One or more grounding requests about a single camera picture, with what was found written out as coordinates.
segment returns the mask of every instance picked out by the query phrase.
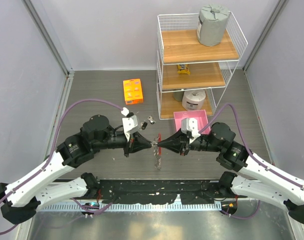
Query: wooden shelf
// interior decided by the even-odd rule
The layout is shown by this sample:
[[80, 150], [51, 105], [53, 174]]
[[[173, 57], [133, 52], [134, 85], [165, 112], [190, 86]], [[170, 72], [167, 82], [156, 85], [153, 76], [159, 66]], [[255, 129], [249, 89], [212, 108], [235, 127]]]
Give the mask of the wooden shelf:
[[238, 60], [239, 56], [225, 31], [220, 44], [205, 46], [198, 42], [196, 30], [162, 31], [164, 64]]
[[163, 90], [224, 87], [218, 62], [189, 65], [191, 74], [178, 74], [176, 65], [164, 65]]
[[[162, 93], [162, 102], [161, 102], [161, 118], [162, 119], [172, 119], [174, 118], [174, 112], [182, 112], [186, 111], [185, 108], [182, 106], [181, 101], [176, 101], [173, 98], [172, 92]], [[206, 96], [202, 110], [206, 111], [208, 116], [213, 115], [213, 111], [211, 108], [210, 101]]]

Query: white cable tray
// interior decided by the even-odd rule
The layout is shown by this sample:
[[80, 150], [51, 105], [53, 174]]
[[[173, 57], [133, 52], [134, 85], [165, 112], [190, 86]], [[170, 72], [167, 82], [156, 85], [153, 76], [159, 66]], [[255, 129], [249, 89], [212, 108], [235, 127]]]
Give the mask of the white cable tray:
[[[88, 203], [88, 201], [80, 201], [81, 204]], [[152, 204], [112, 204], [106, 212], [174, 212], [174, 211], [220, 211], [222, 210], [221, 202], [209, 204], [182, 204], [180, 199], [175, 200], [172, 204], [152, 205]], [[78, 212], [83, 211], [75, 202], [59, 202], [45, 207], [42, 212]]]

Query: metal key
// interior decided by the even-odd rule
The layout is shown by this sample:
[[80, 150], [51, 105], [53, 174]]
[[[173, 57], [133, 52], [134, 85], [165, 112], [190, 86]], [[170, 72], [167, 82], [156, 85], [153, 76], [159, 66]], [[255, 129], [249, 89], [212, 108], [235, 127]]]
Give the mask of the metal key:
[[150, 121], [150, 123], [151, 123], [151, 124], [156, 123], [156, 122], [154, 121], [154, 119], [153, 119], [153, 117], [152, 117], [152, 116], [149, 116], [147, 119], [149, 119], [149, 121]]

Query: white wire rack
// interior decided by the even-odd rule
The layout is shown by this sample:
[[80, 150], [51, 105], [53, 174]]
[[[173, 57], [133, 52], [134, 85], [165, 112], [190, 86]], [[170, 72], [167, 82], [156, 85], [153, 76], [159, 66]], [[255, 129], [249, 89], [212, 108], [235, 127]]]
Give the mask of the white wire rack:
[[207, 95], [207, 97], [208, 97], [208, 99], [210, 101], [212, 112], [214, 114], [214, 112], [216, 111], [216, 104], [215, 104], [215, 99], [214, 99], [213, 91], [212, 91], [211, 88], [206, 89], [206, 95]]
[[[232, 43], [240, 59], [243, 56], [243, 53], [248, 45], [248, 42], [234, 14], [232, 12], [230, 13], [231, 14], [227, 22], [226, 30], [232, 40]], [[194, 30], [198, 26], [198, 16], [199, 16], [198, 13], [162, 14], [157, 16], [158, 19], [157, 36], [158, 36], [158, 43], [159, 43], [162, 63], [164, 63], [164, 43], [162, 38], [162, 32], [178, 31], [178, 30]], [[239, 59], [229, 60], [229, 61], [235, 62], [238, 61]]]
[[[226, 30], [235, 47], [238, 54], [238, 59], [225, 59], [225, 60], [211, 60], [211, 61], [196, 61], [196, 62], [180, 62], [180, 63], [164, 63], [164, 42], [162, 32], [166, 31], [180, 31], [180, 30], [196, 30], [199, 21], [198, 13], [186, 13], [186, 14], [162, 14], [158, 15], [158, 51], [157, 51], [157, 103], [160, 120], [168, 119], [161, 118], [162, 110], [162, 94], [169, 94], [171, 92], [188, 91], [188, 90], [201, 90], [206, 89], [207, 98], [210, 101], [213, 114], [216, 111], [216, 107], [220, 103], [220, 100], [225, 93], [226, 87], [228, 86], [236, 67], [238, 66], [239, 60], [243, 56], [248, 42], [237, 22], [235, 16], [230, 12], [230, 17], [227, 22]], [[166, 65], [174, 64], [204, 64], [218, 62], [222, 77], [224, 79], [225, 86], [211, 86], [211, 87], [191, 87], [184, 89], [163, 89], [163, 73], [166, 71]], [[215, 102], [213, 95], [213, 88], [225, 88], [223, 94], [218, 96], [218, 102]]]
[[227, 84], [231, 80], [232, 75], [233, 75], [233, 73], [230, 69], [230, 66], [228, 65], [228, 62], [226, 62], [226, 61], [221, 61], [218, 64], [220, 66], [224, 82], [225, 82], [225, 84]]
[[233, 42], [234, 47], [238, 53], [239, 59], [243, 56], [245, 49], [248, 45], [248, 42], [245, 38], [245, 35], [238, 24], [234, 14], [231, 12], [230, 17], [227, 22], [226, 30]]

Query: gray wall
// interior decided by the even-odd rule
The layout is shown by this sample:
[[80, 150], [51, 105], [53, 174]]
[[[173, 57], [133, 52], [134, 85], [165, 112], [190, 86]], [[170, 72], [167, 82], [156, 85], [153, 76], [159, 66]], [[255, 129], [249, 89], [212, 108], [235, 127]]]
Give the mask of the gray wall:
[[[45, 155], [64, 74], [21, 1], [0, 0], [0, 182]], [[11, 224], [0, 214], [0, 231]], [[0, 239], [13, 239], [16, 230]]]
[[[157, 15], [198, 13], [212, 0], [33, 0], [43, 4], [74, 70], [156, 69]], [[252, 51], [278, 0], [219, 0]]]
[[247, 73], [276, 166], [304, 179], [304, 0], [289, 0]]

